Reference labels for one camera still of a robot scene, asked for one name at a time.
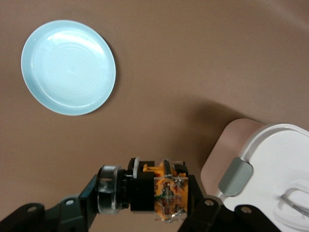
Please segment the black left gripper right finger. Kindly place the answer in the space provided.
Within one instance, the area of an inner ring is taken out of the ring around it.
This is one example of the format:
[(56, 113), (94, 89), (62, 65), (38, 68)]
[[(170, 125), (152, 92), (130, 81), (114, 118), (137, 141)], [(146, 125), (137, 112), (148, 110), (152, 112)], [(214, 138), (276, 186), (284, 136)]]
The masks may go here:
[(180, 232), (278, 232), (278, 227), (257, 207), (238, 205), (229, 210), (218, 197), (204, 195), (189, 175), (188, 216)]

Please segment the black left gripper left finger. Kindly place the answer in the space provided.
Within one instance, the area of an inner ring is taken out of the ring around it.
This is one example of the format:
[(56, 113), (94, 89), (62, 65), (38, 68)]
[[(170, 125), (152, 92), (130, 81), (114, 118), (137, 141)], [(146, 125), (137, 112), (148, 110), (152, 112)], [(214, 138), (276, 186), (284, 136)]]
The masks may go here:
[(41, 203), (25, 204), (0, 221), (2, 232), (87, 232), (97, 213), (97, 176), (84, 190), (45, 209)]

